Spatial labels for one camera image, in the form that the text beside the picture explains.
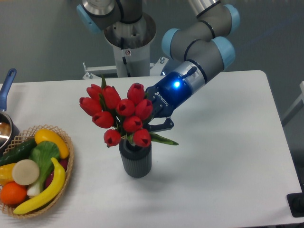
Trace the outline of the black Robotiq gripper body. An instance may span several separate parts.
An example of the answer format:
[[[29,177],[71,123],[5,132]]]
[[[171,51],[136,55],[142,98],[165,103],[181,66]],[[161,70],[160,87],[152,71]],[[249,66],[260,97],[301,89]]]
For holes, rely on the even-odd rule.
[[[152,102],[154,118],[169,117],[173,111],[192,95],[185,81],[189,74],[171,72],[162,80],[146,89],[147,99]]]

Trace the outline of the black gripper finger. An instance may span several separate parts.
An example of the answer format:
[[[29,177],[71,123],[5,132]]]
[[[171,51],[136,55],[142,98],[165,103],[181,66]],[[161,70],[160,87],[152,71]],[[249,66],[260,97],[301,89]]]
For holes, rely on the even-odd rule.
[[[144,129],[148,130],[151,133],[156,133],[156,132],[171,130],[174,127],[174,122],[172,121],[171,117],[156,118],[155,120],[161,120],[161,119],[164,119],[163,123],[158,123],[158,124],[147,123],[143,126]]]

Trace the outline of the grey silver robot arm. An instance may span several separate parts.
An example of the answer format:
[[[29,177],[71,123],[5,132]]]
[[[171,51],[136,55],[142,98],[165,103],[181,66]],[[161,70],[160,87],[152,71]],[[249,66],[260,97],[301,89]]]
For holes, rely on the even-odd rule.
[[[196,23],[187,29],[172,28],[162,38],[164,54],[180,65],[147,88],[153,117],[165,118],[159,125],[144,124],[150,132],[171,129],[173,111],[235,60],[227,36],[240,24],[238,10],[219,0],[191,0],[189,4],[196,13]],[[142,1],[83,0],[76,10],[92,33],[103,32],[113,47],[119,77],[149,75],[156,25],[143,12]]]

